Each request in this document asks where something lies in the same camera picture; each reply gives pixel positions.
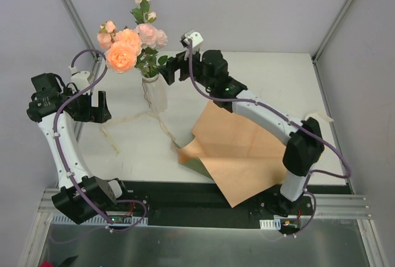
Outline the orange wrapping paper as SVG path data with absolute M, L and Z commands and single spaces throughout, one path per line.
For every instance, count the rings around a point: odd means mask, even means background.
M 247 118 L 208 102 L 192 134 L 206 152 L 203 164 L 231 207 L 285 179 L 285 146 Z

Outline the pink flower bouquet green leaves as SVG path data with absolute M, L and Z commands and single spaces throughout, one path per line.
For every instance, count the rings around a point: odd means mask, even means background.
M 146 78 L 155 77 L 158 69 L 166 64 L 166 55 L 158 56 L 159 51 L 168 43 L 168 37 L 164 30 L 157 29 L 153 23 L 156 21 L 157 14 L 149 11 L 143 14 L 144 23 L 138 24 L 135 32 L 141 40 L 141 53 L 136 62 L 136 68 Z

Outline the green wrapping paper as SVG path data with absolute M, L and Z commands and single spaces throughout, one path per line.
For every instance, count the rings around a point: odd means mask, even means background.
M 172 150 L 177 153 L 178 163 L 180 165 L 189 168 L 190 170 L 210 179 L 211 181 L 214 180 L 202 162 L 202 158 L 207 157 L 207 155 L 197 137 L 194 137 L 194 139 L 189 144 L 183 147 L 178 145 L 176 141 L 173 140 Z

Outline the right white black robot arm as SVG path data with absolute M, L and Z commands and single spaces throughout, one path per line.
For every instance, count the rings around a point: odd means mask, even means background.
M 230 76 L 228 62 L 219 50 L 193 55 L 181 52 L 159 59 L 159 73 L 167 84 L 174 83 L 176 72 L 181 81 L 189 78 L 203 86 L 204 95 L 218 107 L 258 124 L 286 147 L 283 164 L 287 172 L 280 187 L 278 208 L 284 214 L 294 213 L 300 206 L 307 175 L 324 151 L 318 121 L 295 119 L 259 102 L 245 84 Z

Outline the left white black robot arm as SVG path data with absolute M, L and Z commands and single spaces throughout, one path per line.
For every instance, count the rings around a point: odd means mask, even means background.
M 100 215 L 107 222 L 106 211 L 114 207 L 126 210 L 130 195 L 121 180 L 98 178 L 90 172 L 74 133 L 73 123 L 105 123 L 112 115 L 106 93 L 98 92 L 98 106 L 92 105 L 92 85 L 64 84 L 55 73 L 44 73 L 31 79 L 35 93 L 27 115 L 43 132 L 56 164 L 59 193 L 52 197 L 54 206 L 76 224 Z

